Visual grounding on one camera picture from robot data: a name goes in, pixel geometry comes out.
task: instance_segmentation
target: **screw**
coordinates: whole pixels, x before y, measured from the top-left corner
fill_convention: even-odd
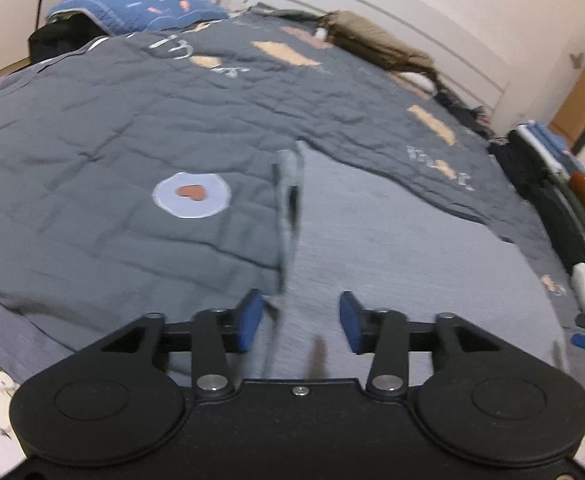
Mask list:
[[[311,389],[308,386],[295,386],[292,389],[292,394],[298,397],[305,397],[311,392]]]
[[[404,385],[404,381],[396,375],[378,375],[373,379],[373,386],[382,392],[395,392]]]
[[[208,374],[198,378],[197,386],[207,392],[216,392],[228,386],[228,380],[223,375]]]

